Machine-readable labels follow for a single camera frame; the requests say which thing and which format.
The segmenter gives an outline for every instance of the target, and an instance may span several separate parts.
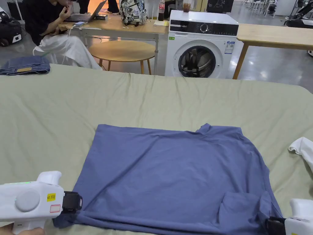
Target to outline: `charging cable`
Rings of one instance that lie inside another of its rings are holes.
[[[69,39],[69,36],[70,36],[70,34],[71,34],[71,31],[72,31],[72,29],[73,29],[75,26],[77,26],[77,25],[73,25],[72,28],[69,30],[69,35],[68,35],[68,37],[67,37],[67,40]],[[69,46],[69,43],[66,42],[65,52],[67,51],[68,46]]]

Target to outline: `washing machine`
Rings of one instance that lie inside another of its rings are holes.
[[[172,10],[165,76],[226,78],[238,27],[227,14]]]

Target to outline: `human hand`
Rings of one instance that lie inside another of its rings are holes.
[[[71,11],[69,10],[68,7],[63,7],[61,13],[59,14],[59,17],[62,19],[62,20],[65,20],[67,19],[69,16],[71,15]]]
[[[58,35],[59,34],[59,26],[57,26],[56,28],[55,28],[55,31],[54,31],[54,33],[50,33],[50,35],[51,36],[55,36],[55,35]]]
[[[13,224],[0,227],[0,235],[14,235],[12,233]],[[42,228],[34,228],[31,230],[25,230],[20,232],[18,235],[45,235]]]

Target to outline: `control knob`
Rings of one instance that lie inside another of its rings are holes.
[[[207,24],[201,24],[201,26],[200,26],[200,31],[202,32],[202,33],[205,33],[205,32],[207,32],[209,30],[209,26],[207,25]]]

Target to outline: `t-shirt sleeve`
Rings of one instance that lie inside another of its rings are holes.
[[[42,20],[40,16],[41,11],[36,9],[36,6],[27,4],[25,6],[25,23],[27,24],[27,29],[33,34],[42,34],[48,28],[48,23]]]

